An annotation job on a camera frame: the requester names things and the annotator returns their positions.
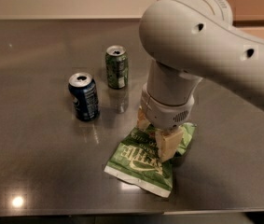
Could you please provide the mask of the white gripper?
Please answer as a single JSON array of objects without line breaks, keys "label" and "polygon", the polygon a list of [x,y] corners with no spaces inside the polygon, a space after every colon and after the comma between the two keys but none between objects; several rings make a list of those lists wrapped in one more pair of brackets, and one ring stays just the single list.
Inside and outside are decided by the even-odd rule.
[{"label": "white gripper", "polygon": [[140,105],[136,127],[144,131],[151,123],[158,128],[155,131],[155,139],[160,161],[165,162],[171,159],[183,137],[183,130],[178,126],[189,119],[194,106],[194,97],[190,95],[189,100],[184,105],[164,105],[148,93],[145,84],[142,88]]}]

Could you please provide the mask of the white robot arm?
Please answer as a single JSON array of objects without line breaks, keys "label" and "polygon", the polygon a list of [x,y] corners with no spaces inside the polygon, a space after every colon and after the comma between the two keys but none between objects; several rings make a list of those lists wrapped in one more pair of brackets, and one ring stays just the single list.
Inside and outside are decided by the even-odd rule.
[{"label": "white robot arm", "polygon": [[157,128],[162,161],[174,156],[204,78],[264,111],[264,39],[232,23],[226,0],[159,0],[144,12],[139,36],[153,61],[137,125]]}]

